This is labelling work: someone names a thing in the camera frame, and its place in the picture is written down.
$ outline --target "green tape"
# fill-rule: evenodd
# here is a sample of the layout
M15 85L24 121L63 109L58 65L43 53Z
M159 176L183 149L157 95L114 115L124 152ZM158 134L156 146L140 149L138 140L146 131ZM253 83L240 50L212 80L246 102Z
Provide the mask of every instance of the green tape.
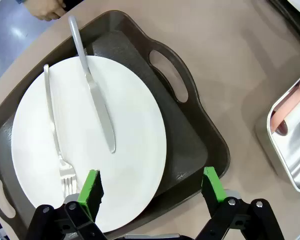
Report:
M94 186L94 182L98 175L99 170L90 170L88 176L85 179L83 188L80 192L77 202L83 207L85 212L88 214L89 218L92 218L91 212L88 207L88 198L91 192L91 189Z
M213 166L206 166L203 170L203 174L206 175L210 180L217 201L222 203L227 197L227 194L221 184L215 168Z

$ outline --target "metal container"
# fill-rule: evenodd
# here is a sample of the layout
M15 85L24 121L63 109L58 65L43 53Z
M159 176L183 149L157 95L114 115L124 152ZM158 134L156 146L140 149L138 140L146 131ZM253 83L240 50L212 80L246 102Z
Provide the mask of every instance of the metal container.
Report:
M276 173L292 183L300 192L300 122L287 135L271 133L270 118L275 107L300 82L300 78L283 94L255 125L256 135L268 155Z

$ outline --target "silverware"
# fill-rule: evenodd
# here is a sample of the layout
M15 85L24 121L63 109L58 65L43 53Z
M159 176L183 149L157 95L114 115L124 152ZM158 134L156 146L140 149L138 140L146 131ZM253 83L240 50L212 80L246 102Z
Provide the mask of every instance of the silverware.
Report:
M84 46L82 44L79 29L77 26L76 18L74 16L70 16L68 20L69 20L69 25L74 40L74 44L78 52L80 62L84 71L84 75L88 82L88 86L90 88L94 106L98 114L98 117L100 119L105 140L107 142L110 152L113 154L116 151L116 139L115 139L114 128L111 123L109 112L107 110L105 98L102 95L99 84L94 80L94 78L91 75L87 58L85 55L85 51L84 51Z
M75 194L77 191L77 175L74 167L68 162L66 162L61 154L58 135L56 131L56 125L55 125L54 109L52 105L48 64L44 65L43 74L44 74L44 82L45 82L46 102L47 102L49 116L50 116L50 125L51 125L55 150L60 162L59 172L60 172L60 180L62 185L62 192L64 198L66 198L68 195Z

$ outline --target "fork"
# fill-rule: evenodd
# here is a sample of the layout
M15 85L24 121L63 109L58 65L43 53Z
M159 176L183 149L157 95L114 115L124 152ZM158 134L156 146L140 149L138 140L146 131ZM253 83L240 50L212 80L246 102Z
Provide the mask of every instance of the fork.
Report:
M66 162L61 154L58 135L56 131L54 109L52 105L48 64L44 65L43 74L44 74L44 82L45 82L46 102L47 102L49 117L50 117L49 119L50 126L53 135L55 150L59 158L59 172L60 172L62 192L63 192L63 197L66 198L68 195L75 194L77 192L77 175L74 167L68 162Z

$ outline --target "floor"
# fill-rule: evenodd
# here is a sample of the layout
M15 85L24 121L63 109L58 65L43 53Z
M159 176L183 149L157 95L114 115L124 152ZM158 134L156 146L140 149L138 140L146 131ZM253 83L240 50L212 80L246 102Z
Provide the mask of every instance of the floor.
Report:
M53 21L40 21L16 0L0 0L0 77Z

